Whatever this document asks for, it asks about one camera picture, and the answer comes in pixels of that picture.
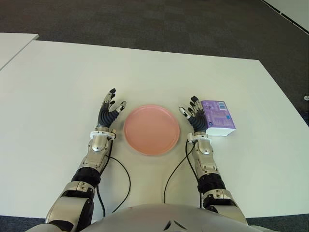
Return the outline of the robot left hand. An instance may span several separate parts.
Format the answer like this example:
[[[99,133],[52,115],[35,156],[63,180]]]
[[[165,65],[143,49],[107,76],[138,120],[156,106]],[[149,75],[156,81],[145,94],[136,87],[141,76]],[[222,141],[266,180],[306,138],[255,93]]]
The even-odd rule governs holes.
[[[99,114],[96,129],[106,128],[109,130],[112,123],[118,118],[119,114],[125,109],[126,101],[121,102],[115,109],[111,109],[115,101],[112,99],[115,97],[116,89],[111,89],[105,96]]]

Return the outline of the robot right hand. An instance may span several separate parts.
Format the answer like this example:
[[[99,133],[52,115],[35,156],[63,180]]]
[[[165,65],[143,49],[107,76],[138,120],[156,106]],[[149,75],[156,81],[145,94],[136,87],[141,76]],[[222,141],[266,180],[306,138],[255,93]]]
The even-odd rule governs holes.
[[[188,120],[194,132],[206,132],[207,123],[203,106],[198,97],[193,96],[189,102],[191,107],[185,110],[179,107],[180,113]]]

